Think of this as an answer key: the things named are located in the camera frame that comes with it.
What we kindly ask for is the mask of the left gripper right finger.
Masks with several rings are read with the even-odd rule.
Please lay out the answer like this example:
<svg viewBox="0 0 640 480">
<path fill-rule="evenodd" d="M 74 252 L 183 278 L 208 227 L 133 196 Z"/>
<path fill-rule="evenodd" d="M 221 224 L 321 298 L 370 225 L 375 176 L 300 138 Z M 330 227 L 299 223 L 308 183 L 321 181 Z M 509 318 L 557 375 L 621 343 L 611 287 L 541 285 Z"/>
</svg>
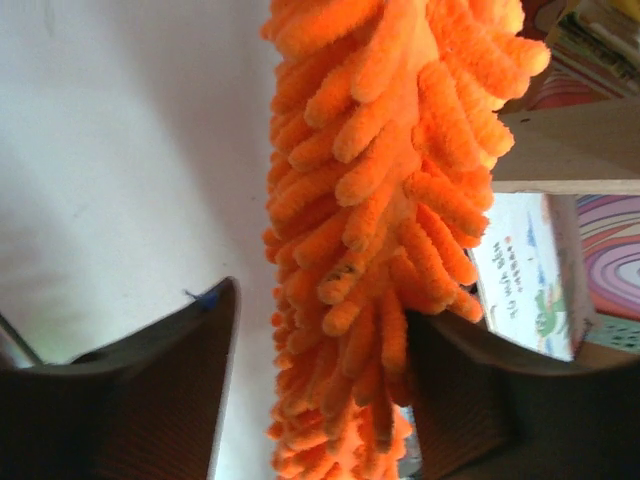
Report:
<svg viewBox="0 0 640 480">
<path fill-rule="evenodd" d="M 408 318 L 426 479 L 635 479 L 639 359 L 564 362 L 444 312 Z"/>
</svg>

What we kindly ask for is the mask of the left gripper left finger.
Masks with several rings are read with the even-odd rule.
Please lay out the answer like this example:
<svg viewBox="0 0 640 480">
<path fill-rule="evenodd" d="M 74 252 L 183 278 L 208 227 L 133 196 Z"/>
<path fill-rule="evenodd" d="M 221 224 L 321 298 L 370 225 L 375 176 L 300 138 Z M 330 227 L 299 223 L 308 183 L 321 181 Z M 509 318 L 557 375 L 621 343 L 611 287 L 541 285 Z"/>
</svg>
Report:
<svg viewBox="0 0 640 480">
<path fill-rule="evenodd" d="M 64 364 L 1 367 L 5 479 L 204 479 L 216 453 L 239 292 Z"/>
</svg>

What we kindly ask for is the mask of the orange microfiber duster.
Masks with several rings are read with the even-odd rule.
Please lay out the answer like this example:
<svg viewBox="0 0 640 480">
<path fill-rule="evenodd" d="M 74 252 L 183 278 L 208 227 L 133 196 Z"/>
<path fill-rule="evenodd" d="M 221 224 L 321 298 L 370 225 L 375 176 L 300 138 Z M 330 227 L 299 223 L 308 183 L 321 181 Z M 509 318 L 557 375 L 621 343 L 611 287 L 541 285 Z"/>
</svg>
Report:
<svg viewBox="0 0 640 480">
<path fill-rule="evenodd" d="M 281 479 L 394 479 L 407 314 L 482 318 L 468 251 L 514 144 L 499 110 L 550 53 L 518 1 L 274 1 L 271 323 Z"/>
</svg>

